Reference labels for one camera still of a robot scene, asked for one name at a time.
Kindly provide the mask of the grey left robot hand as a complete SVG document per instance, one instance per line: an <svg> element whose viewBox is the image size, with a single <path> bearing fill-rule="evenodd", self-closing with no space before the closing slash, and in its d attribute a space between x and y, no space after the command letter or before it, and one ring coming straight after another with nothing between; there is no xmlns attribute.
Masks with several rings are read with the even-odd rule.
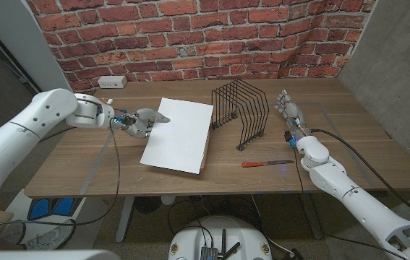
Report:
<svg viewBox="0 0 410 260"><path fill-rule="evenodd" d="M141 108L135 113L123 116L120 129L136 138L147 138L150 136L154 123L168 123L170 119L160 112L150 109Z"/></svg>

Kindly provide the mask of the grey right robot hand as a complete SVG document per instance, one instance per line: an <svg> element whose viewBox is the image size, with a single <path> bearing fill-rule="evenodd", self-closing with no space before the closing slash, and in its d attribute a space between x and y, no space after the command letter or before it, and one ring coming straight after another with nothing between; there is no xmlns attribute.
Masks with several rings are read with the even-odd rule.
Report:
<svg viewBox="0 0 410 260"><path fill-rule="evenodd" d="M286 124L291 132L292 137L298 141L303 137L311 135L307 127L302 110L292 101L286 90L282 90L277 97L275 109L286 120Z"/></svg>

